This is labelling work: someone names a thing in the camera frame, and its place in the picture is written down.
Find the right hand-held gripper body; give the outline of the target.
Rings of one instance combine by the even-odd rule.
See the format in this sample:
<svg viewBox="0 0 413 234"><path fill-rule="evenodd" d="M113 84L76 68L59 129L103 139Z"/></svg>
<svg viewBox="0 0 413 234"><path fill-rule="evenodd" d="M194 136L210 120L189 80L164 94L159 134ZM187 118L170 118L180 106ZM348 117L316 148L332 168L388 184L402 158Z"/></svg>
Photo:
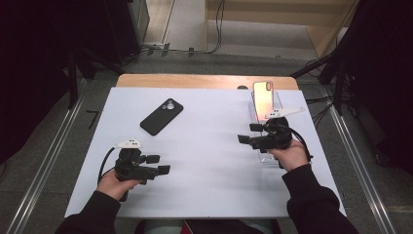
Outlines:
<svg viewBox="0 0 413 234"><path fill-rule="evenodd" d="M306 145L305 140L295 130L289 127L286 117L288 115L302 112L300 109L285 109L277 108L266 115L266 122L263 125L265 136L257 136L252 141L253 149L261 151L267 149L286 149L292 141L292 137L296 137L303 145Z"/></svg>

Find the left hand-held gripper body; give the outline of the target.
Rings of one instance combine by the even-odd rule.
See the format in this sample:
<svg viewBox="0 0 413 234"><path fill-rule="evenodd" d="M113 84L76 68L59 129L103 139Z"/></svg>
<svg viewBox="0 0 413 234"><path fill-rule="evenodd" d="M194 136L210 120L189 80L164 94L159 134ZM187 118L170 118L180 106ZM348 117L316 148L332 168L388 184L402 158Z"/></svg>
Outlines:
<svg viewBox="0 0 413 234"><path fill-rule="evenodd" d="M157 168L144 167L147 155L141 154L142 145L137 139L130 139L117 143L120 148L119 157L115 162L115 172L120 181L136 179L146 181L153 180L158 174Z"/></svg>

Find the blue clear-rimmed phone case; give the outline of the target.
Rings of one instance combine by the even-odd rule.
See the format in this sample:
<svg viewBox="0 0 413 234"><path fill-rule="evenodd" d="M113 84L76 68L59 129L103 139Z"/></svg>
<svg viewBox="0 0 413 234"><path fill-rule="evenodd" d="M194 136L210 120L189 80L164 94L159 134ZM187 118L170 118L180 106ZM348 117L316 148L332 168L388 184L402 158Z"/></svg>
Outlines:
<svg viewBox="0 0 413 234"><path fill-rule="evenodd" d="M253 84L253 102L258 121L264 121L273 111L273 83L270 81Z"/></svg>

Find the clear plastic rack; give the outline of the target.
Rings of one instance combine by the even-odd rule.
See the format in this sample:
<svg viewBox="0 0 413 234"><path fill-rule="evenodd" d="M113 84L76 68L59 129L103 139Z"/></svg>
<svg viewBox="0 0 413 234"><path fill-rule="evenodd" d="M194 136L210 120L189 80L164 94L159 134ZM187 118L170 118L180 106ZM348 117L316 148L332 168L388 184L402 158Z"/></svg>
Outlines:
<svg viewBox="0 0 413 234"><path fill-rule="evenodd" d="M253 92L251 94L252 101L249 105L249 110L251 114L251 123L250 124L264 124L266 122L266 119L264 121L258 121L257 116L256 116L256 111L254 107L254 102L253 102ZM273 110L277 108L282 108L282 103L280 100L280 97L276 91L273 91ZM252 141L256 137L261 137L265 136L267 133L266 132L253 132L253 136L251 137L251 147L252 147ZM260 149L254 149L258 151L258 159L261 163L263 164L278 164L278 162L267 152L267 150L261 151Z"/></svg>

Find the black phone case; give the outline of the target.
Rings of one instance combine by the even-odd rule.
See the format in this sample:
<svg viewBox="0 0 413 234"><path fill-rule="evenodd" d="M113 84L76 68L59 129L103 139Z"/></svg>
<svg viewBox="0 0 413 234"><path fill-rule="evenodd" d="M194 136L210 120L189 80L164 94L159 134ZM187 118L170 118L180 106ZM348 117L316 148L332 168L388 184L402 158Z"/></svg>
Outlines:
<svg viewBox="0 0 413 234"><path fill-rule="evenodd" d="M140 127L149 135L155 136L180 114L183 109L182 104L173 98L168 98L140 122Z"/></svg>

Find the person's right hand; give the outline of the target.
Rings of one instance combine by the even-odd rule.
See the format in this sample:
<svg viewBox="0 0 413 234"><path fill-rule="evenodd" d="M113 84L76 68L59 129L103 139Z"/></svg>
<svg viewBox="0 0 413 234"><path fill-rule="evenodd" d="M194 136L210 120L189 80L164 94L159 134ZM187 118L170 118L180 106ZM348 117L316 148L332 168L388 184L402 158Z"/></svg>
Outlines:
<svg viewBox="0 0 413 234"><path fill-rule="evenodd" d="M304 145L295 139L286 149L268 149L267 152L272 154L287 172L309 163Z"/></svg>

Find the person's left hand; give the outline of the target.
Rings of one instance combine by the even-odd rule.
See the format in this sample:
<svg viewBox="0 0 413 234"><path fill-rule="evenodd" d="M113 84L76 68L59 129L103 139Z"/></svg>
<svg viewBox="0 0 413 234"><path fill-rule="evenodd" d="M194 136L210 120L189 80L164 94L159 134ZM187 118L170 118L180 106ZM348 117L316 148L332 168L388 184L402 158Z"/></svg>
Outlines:
<svg viewBox="0 0 413 234"><path fill-rule="evenodd" d="M115 171L106 173L97 185L96 190L120 201L124 194L139 184L139 180L120 181Z"/></svg>

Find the white board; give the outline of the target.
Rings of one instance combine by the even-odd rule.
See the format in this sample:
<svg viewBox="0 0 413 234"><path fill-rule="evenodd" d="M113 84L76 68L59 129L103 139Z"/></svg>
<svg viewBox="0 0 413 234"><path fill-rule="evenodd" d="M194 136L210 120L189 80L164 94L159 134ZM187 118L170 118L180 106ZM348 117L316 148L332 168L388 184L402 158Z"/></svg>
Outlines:
<svg viewBox="0 0 413 234"><path fill-rule="evenodd" d="M151 136L140 122L168 98L184 109ZM114 166L115 144L135 138L143 153L160 155L170 172L132 189L121 217L286 216L284 171L261 163L257 151L238 141L238 135L249 133L250 100L249 90L112 89L66 212L80 212L95 190L99 170Z"/></svg>

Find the wooden table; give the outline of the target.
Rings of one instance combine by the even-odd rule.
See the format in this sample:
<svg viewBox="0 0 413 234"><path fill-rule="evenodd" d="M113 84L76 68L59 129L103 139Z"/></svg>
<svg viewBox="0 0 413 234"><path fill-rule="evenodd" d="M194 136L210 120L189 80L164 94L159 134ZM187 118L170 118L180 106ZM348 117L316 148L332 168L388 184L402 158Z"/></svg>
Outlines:
<svg viewBox="0 0 413 234"><path fill-rule="evenodd" d="M265 81L271 81L276 90L298 90L292 77L204 74L123 74L116 87L237 89L245 86L252 89L254 83Z"/></svg>

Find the black stand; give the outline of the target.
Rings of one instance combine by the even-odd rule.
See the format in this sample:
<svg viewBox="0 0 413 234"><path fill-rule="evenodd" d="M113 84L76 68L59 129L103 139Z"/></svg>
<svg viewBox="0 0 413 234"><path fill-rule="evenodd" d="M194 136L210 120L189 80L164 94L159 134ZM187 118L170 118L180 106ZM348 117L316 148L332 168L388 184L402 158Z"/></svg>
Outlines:
<svg viewBox="0 0 413 234"><path fill-rule="evenodd" d="M323 58L316 59L290 74L290 77L297 79L310 71L323 66L323 69L319 75L319 83L321 85L328 85L333 78L335 81L335 91L333 95L333 106L339 115L342 114L342 94L344 87L344 79L346 75L346 64L344 63L343 55L346 47L349 43L349 36L344 34L336 48Z"/></svg>
<svg viewBox="0 0 413 234"><path fill-rule="evenodd" d="M78 95L78 81L77 81L77 71L80 71L84 78L93 79L97 74L97 69L94 67L93 62L100 63L104 67L112 70L118 75L122 75L125 71L110 62L109 60L99 56L97 53L93 52L91 49L86 47L71 48L68 54L68 79L69 79L69 94L70 100L68 108L72 109L77 102Z"/></svg>

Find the wooden shelf unit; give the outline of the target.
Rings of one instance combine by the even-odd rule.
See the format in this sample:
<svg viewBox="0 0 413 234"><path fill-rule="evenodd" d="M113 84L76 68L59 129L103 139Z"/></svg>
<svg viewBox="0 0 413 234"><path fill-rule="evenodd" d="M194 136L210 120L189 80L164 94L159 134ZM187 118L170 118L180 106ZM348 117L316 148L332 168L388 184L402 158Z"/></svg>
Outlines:
<svg viewBox="0 0 413 234"><path fill-rule="evenodd" d="M359 0L205 0L205 49L220 54L321 58Z"/></svg>

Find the black curtain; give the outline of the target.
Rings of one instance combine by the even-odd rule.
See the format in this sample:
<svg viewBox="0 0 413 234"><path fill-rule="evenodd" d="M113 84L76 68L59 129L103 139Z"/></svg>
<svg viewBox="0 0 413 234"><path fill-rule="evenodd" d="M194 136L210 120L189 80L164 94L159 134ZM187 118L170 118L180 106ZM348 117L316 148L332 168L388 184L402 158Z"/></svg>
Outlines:
<svg viewBox="0 0 413 234"><path fill-rule="evenodd" d="M351 91L385 135L377 148L413 175L413 0L360 0L343 40Z"/></svg>
<svg viewBox="0 0 413 234"><path fill-rule="evenodd" d="M0 164L69 90L69 51L90 47L104 4L120 1L0 0Z"/></svg>

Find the black cabinet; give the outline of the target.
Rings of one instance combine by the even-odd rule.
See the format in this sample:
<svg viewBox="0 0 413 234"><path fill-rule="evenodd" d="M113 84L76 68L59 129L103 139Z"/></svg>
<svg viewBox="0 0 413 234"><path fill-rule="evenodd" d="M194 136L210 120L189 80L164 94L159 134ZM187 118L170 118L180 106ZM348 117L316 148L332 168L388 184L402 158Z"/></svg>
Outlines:
<svg viewBox="0 0 413 234"><path fill-rule="evenodd" d="M142 49L150 17L146 0L104 0L117 63L136 57Z"/></svg>

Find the metal floor rail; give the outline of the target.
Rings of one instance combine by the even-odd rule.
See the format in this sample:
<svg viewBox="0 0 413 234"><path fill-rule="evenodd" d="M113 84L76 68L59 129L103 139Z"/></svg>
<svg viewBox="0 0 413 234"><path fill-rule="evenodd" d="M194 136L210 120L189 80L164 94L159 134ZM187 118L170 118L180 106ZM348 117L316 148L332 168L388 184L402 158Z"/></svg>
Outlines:
<svg viewBox="0 0 413 234"><path fill-rule="evenodd" d="M329 112L340 135L340 138L343 141L351 164L357 175L361 189L365 195L367 204L372 214L374 215L381 234L397 234L387 208L385 207L385 204L383 203L383 200L376 186L374 185L373 180L364 165L364 162L362 161L361 154L357 149L356 143L352 138L344 117L338 113L333 104L329 107Z"/></svg>
<svg viewBox="0 0 413 234"><path fill-rule="evenodd" d="M89 82L86 79L82 79L79 85L78 99L74 102L73 107L66 112L46 156L19 203L18 209L6 234L22 234L56 163L60 150L76 120L78 112L84 102L85 91L88 87Z"/></svg>

